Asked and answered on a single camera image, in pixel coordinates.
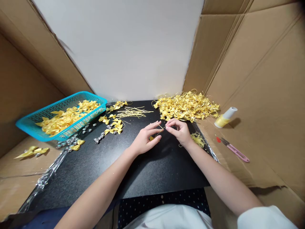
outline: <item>yellow thread spool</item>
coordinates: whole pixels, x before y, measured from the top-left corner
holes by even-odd
[[[223,115],[220,115],[216,122],[214,123],[215,126],[218,128],[223,128],[226,124],[229,123],[230,118],[234,115],[237,111],[237,108],[230,107]]]

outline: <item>black dotted fabric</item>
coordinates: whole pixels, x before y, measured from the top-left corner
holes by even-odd
[[[128,198],[120,201],[118,229],[126,227],[139,215],[164,204],[182,204],[196,208],[211,217],[203,188]]]

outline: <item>teal basket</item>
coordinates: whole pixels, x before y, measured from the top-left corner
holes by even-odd
[[[59,111],[63,110],[66,111],[67,108],[72,107],[79,107],[78,103],[83,100],[89,101],[97,101],[101,105],[88,113],[86,116],[78,120],[77,122],[73,123],[68,128],[64,129],[62,132],[58,133],[57,135],[50,137],[50,135],[46,134],[42,131],[40,126],[37,126],[35,123],[42,122],[42,117],[47,117],[49,119],[53,118],[56,114],[51,114],[52,111]],[[106,103],[107,100],[94,95],[90,92],[82,91],[77,92],[73,95],[68,96],[60,101],[57,101],[49,106],[46,106],[34,113],[28,114],[27,116],[19,119],[16,122],[16,126],[26,132],[27,134],[31,135],[32,137],[36,138],[42,142],[48,142],[51,140],[57,141],[64,141],[67,140],[71,135],[82,129],[85,125],[87,125],[92,119],[96,116],[101,114],[103,111],[106,110]]]

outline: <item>yellow thread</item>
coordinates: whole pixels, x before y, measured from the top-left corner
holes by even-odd
[[[201,136],[200,133],[198,132],[195,132],[193,134],[191,134],[191,137],[193,139],[193,141],[199,145],[201,148],[204,147],[205,144],[207,144],[207,140],[206,139],[203,139],[203,137]]]

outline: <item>finger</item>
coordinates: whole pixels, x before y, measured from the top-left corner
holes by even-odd
[[[151,136],[153,134],[160,133],[162,131],[163,131],[163,129],[152,129],[152,130],[147,131],[147,134],[148,134],[148,136]]]
[[[160,139],[161,139],[161,135],[158,135],[155,139],[153,139],[152,141],[147,143],[147,146],[149,147],[149,149],[154,147],[160,141]]]
[[[178,119],[173,119],[172,122],[168,123],[166,126],[170,127],[170,126],[177,126],[180,127],[180,129],[182,128],[183,122],[179,121]]]
[[[159,124],[161,124],[161,121],[156,121],[154,123],[149,124],[144,129],[146,130],[155,129]]]
[[[169,126],[167,126],[165,129],[166,129],[168,132],[170,132],[172,135],[174,135],[175,137],[178,137],[179,131],[177,131],[177,130],[175,130],[175,129],[169,127]]]
[[[168,124],[170,124],[170,123],[173,122],[174,120],[177,120],[177,119],[173,118],[173,119],[168,120],[167,123],[165,124],[165,126],[167,126]]]

